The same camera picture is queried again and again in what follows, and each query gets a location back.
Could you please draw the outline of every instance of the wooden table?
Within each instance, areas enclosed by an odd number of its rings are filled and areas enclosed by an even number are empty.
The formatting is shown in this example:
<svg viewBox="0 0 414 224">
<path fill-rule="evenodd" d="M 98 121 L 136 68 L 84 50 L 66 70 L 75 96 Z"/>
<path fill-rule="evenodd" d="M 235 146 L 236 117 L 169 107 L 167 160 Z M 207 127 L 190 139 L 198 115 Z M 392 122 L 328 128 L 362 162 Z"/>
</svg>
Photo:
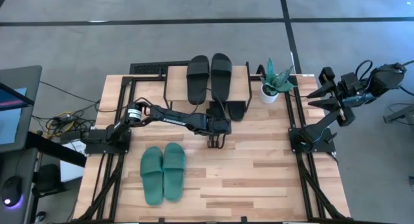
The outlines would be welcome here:
<svg viewBox="0 0 414 224">
<path fill-rule="evenodd" d="M 297 75 L 297 78 L 301 95 L 317 88 L 314 76 Z M 107 77 L 100 109 L 116 109 L 121 79 L 120 75 Z M 153 122 L 144 128 L 132 129 L 132 143 L 125 156 L 115 221 L 158 221 L 159 217 L 166 221 L 240 221 L 241 216 L 247 216 L 249 221 L 305 221 L 296 157 L 290 150 L 287 133 L 290 124 L 285 97 L 282 94 L 275 103 L 263 104 L 259 100 L 260 86 L 261 82 L 252 82 L 249 110 L 243 121 L 232 122 L 232 134 L 227 136 L 221 150 L 208 149 L 207 137 L 194 135 L 173 124 Z M 163 88 L 164 82 L 138 82 L 135 98 L 143 96 L 165 107 Z M 300 123 L 295 100 L 293 97 L 291 100 L 296 123 Z M 321 109 L 307 105 L 308 101 L 302 98 L 306 121 L 312 124 L 324 114 Z M 197 112 L 205 113 L 206 106 L 206 103 L 199 106 Z M 173 103 L 175 111 L 189 113 L 193 108 L 188 102 Z M 113 121 L 114 113 L 98 113 L 96 125 L 104 129 Z M 161 206 L 150 207 L 144 200 L 140 159 L 145 149 L 158 146 L 163 150 L 169 142 L 177 142 L 186 152 L 184 193 L 178 203 L 164 200 Z M 314 158 L 321 189 L 343 215 L 349 216 L 336 163 L 326 153 L 314 153 Z M 100 159 L 101 155 L 87 159 L 75 218 L 91 204 Z M 104 217 L 109 216 L 111 197 L 110 191 Z M 313 214 L 317 216 L 312 189 L 310 198 Z"/>
</svg>

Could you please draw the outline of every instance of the green slipper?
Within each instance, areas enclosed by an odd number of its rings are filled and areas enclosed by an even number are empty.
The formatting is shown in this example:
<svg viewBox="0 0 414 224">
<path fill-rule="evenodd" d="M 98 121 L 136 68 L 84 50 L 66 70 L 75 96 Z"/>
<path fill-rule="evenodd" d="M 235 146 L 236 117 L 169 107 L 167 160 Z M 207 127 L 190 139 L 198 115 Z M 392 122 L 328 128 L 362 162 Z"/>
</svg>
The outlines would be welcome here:
<svg viewBox="0 0 414 224">
<path fill-rule="evenodd" d="M 164 196 L 168 201 L 179 201 L 184 187 L 186 154 L 177 143 L 169 143 L 164 152 Z"/>
<path fill-rule="evenodd" d="M 148 205 L 162 203 L 162 152 L 160 148 L 148 148 L 141 158 L 140 175 L 144 185 L 145 202 Z"/>
</svg>

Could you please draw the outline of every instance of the computer mouse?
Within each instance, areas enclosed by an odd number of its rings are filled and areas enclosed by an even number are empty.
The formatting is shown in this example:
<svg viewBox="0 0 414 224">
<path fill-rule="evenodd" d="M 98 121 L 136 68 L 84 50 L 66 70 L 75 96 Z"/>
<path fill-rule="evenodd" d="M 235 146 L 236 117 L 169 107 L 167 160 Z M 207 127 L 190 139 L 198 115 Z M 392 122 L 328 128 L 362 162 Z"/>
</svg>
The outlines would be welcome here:
<svg viewBox="0 0 414 224">
<path fill-rule="evenodd" d="M 17 204 L 21 197 L 21 178 L 12 176 L 8 178 L 1 188 L 1 199 L 7 207 Z"/>
</svg>

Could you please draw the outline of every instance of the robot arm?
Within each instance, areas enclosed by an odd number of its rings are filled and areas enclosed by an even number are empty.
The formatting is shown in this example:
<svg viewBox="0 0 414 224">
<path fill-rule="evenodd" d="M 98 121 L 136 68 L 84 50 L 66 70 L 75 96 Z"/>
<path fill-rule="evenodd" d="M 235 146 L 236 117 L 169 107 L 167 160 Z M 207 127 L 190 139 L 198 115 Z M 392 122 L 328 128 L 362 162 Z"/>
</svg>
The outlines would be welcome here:
<svg viewBox="0 0 414 224">
<path fill-rule="evenodd" d="M 138 102 L 128 104 L 120 121 L 107 127 L 105 141 L 116 144 L 122 140 L 123 133 L 129 128 L 144 127 L 153 121 L 183 126 L 194 132 L 195 135 L 210 136 L 209 147 L 217 145 L 215 142 L 211 142 L 213 137 L 232 133 L 231 122 L 227 118 L 216 118 L 203 113 L 186 114 L 148 102 Z"/>
<path fill-rule="evenodd" d="M 336 136 L 325 129 L 335 120 L 339 126 L 348 126 L 355 120 L 352 107 L 370 104 L 390 89 L 398 89 L 406 73 L 405 64 L 385 64 L 371 71 L 368 78 L 359 78 L 356 73 L 341 76 L 341 82 L 335 84 L 335 74 L 330 67 L 324 67 L 319 75 L 321 87 L 307 98 L 321 98 L 330 94 L 325 100 L 309 102 L 309 105 L 329 111 L 322 120 L 310 124 L 298 131 L 299 142 L 314 149 L 319 143 L 328 143 Z"/>
</svg>

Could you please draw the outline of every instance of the potted plant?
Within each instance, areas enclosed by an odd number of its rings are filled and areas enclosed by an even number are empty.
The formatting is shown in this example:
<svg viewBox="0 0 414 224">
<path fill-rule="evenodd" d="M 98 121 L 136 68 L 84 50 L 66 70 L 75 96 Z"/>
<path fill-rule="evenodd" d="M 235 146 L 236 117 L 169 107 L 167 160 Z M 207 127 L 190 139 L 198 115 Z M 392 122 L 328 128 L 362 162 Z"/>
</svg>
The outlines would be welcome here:
<svg viewBox="0 0 414 224">
<path fill-rule="evenodd" d="M 268 60 L 266 79 L 260 78 L 262 82 L 260 100 L 262 102 L 271 104 L 276 100 L 280 93 L 288 92 L 294 87 L 294 85 L 288 81 L 292 69 L 293 66 L 282 73 L 276 74 L 274 72 L 273 61 L 271 59 Z"/>
</svg>

